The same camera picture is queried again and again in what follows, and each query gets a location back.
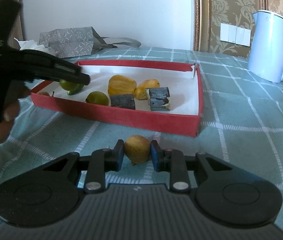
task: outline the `white wall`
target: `white wall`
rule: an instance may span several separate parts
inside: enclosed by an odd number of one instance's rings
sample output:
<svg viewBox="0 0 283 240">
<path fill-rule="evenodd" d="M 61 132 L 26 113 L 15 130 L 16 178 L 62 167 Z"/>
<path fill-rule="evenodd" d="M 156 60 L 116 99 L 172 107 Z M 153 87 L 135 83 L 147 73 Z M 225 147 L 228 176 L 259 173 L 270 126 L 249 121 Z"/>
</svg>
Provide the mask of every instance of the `white wall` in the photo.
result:
<svg viewBox="0 0 283 240">
<path fill-rule="evenodd" d="M 193 0 L 21 0 L 24 38 L 93 26 L 107 37 L 137 39 L 142 47 L 192 49 Z"/>
</svg>

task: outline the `open box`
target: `open box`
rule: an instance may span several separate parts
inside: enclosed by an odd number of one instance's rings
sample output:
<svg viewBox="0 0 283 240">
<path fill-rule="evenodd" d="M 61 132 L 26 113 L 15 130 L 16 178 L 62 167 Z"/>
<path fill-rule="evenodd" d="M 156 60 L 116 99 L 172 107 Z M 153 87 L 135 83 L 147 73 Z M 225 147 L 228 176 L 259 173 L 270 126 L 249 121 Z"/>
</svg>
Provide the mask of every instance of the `open box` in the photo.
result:
<svg viewBox="0 0 283 240">
<path fill-rule="evenodd" d="M 71 116 L 141 129 L 197 136 L 203 113 L 203 89 L 199 65 L 146 60 L 85 60 L 76 63 L 89 74 L 91 82 L 78 94 L 69 96 L 57 82 L 43 81 L 31 90 L 36 106 Z M 136 110 L 85 102 L 93 91 L 107 94 L 108 81 L 116 74 L 136 80 L 157 79 L 170 92 L 170 111 L 151 111 L 148 100 L 135 99 Z M 37 94 L 46 91 L 54 97 Z"/>
</svg>

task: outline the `beige wallpaper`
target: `beige wallpaper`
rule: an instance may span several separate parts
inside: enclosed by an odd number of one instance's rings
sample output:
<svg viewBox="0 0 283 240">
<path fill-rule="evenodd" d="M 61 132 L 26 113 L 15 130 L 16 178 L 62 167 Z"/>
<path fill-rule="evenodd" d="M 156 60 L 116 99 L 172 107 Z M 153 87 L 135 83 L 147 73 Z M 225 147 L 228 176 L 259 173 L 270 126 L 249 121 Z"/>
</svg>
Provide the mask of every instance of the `beige wallpaper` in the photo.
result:
<svg viewBox="0 0 283 240">
<path fill-rule="evenodd" d="M 267 0 L 268 10 L 283 15 L 283 0 Z M 220 23 L 248 28 L 251 41 L 255 31 L 252 14 L 260 9 L 259 0 L 211 0 L 211 31 L 209 52 L 248 57 L 250 47 L 219 40 Z"/>
</svg>

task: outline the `black block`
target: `black block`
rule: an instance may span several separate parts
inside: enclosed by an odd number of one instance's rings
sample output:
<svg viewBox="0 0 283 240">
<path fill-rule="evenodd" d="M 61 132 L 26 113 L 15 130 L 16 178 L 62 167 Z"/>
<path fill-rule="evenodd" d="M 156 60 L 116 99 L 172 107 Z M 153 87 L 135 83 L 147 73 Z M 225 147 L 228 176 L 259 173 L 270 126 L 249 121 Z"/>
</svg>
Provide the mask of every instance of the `black block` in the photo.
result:
<svg viewBox="0 0 283 240">
<path fill-rule="evenodd" d="M 170 110 L 170 94 L 168 87 L 149 88 L 146 92 L 151 110 Z"/>
<path fill-rule="evenodd" d="M 111 98 L 111 106 L 133 109 L 133 110 L 136 109 L 133 94 L 114 95 L 114 96 L 110 96 L 110 98 Z"/>
</svg>

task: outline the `white tissue paper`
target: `white tissue paper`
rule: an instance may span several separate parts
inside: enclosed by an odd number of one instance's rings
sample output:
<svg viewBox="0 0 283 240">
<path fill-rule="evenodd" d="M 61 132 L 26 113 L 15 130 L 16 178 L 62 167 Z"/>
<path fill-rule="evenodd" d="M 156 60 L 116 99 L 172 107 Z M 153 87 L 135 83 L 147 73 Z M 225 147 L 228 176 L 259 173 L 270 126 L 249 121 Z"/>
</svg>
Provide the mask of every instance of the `white tissue paper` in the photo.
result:
<svg viewBox="0 0 283 240">
<path fill-rule="evenodd" d="M 20 50 L 23 50 L 23 49 L 35 49 L 35 50 L 40 50 L 40 51 L 43 51 L 43 52 L 46 52 L 48 54 L 51 54 L 53 56 L 56 55 L 55 51 L 51 48 L 51 47 L 48 47 L 48 42 L 41 42 L 39 45 L 37 44 L 36 41 L 34 40 L 30 40 L 30 41 L 19 41 L 18 39 L 14 38 L 19 46 L 21 47 Z"/>
</svg>

